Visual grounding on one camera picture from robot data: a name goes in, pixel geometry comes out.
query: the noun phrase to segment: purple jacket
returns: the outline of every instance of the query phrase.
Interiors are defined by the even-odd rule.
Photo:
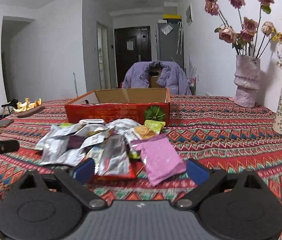
[[[162,72],[157,83],[170,89],[171,95],[191,95],[185,73],[180,66],[172,61],[159,61]],[[125,75],[122,88],[148,88],[149,69],[159,62],[137,62],[132,65]]]

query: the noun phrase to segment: pumpkin picture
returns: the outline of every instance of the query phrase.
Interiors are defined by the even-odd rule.
[[[144,117],[146,120],[164,122],[165,121],[165,110],[159,106],[150,106],[144,112]]]

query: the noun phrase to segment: banana peel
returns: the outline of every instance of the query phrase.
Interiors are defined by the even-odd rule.
[[[16,104],[18,109],[13,108],[13,111],[15,113],[21,113],[21,112],[24,112],[26,110],[33,109],[33,108],[35,108],[35,107],[37,107],[41,104],[42,104],[41,98],[38,101],[35,101],[34,103],[30,103],[29,99],[25,98],[25,102],[24,103],[18,102]]]

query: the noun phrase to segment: metal screw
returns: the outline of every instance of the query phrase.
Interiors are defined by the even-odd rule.
[[[191,207],[192,206],[192,201],[190,199],[180,199],[177,201],[177,206],[179,207]]]
[[[89,205],[93,208],[100,208],[105,205],[105,201],[103,199],[93,199],[89,202]]]

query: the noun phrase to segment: table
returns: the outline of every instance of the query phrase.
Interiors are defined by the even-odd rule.
[[[0,155],[0,199],[27,169],[53,172],[39,166],[41,156],[33,148],[52,124],[67,121],[67,101],[45,102],[45,108],[31,117],[7,117],[14,123],[4,129],[0,139],[17,139],[21,148]],[[282,136],[272,129],[274,117],[263,106],[242,108],[226,97],[172,96],[170,124],[164,132],[184,160],[195,158],[207,167],[221,167],[228,172],[257,170],[282,203]],[[180,174],[152,187],[145,171],[141,171],[134,180],[94,180],[87,187],[108,203],[113,199],[173,202],[195,184],[186,174]]]

